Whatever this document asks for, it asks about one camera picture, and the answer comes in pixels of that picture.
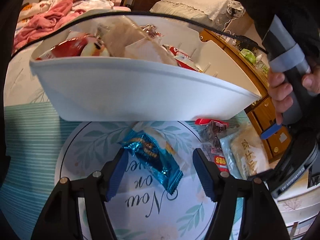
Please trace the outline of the person left hand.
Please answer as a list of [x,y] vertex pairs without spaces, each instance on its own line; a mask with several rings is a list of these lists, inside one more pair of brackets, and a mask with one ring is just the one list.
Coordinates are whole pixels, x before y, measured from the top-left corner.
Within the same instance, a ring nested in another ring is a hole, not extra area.
[[[276,110],[276,123],[281,125],[282,114],[293,105],[293,99],[290,96],[293,88],[291,84],[285,83],[283,73],[274,73],[272,70],[268,72],[268,83],[268,94]],[[308,91],[319,94],[319,65],[313,67],[312,73],[303,76],[302,85]]]

